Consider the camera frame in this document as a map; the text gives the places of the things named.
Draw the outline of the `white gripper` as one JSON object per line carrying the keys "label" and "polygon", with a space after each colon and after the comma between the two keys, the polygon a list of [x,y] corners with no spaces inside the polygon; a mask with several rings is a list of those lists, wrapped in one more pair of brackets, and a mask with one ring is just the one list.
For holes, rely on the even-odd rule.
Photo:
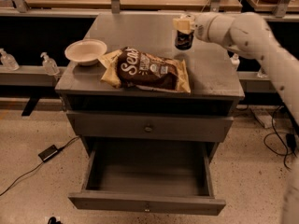
{"label": "white gripper", "polygon": [[228,45],[232,38],[230,28],[233,18],[220,13],[201,13],[195,16],[192,13],[184,13],[179,18],[173,19],[173,26],[177,31],[188,35],[194,31],[197,39],[207,43]]}

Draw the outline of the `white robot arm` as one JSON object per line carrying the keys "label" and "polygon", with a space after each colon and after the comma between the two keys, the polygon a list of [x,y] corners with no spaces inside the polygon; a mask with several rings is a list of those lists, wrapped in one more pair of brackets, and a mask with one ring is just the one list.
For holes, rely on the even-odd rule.
{"label": "white robot arm", "polygon": [[[299,122],[299,62],[275,39],[263,17],[246,12],[183,14],[173,19],[176,30],[213,43],[259,63],[293,120]],[[295,160],[281,197],[279,223],[299,224],[299,160]],[[266,220],[262,224],[275,224]]]}

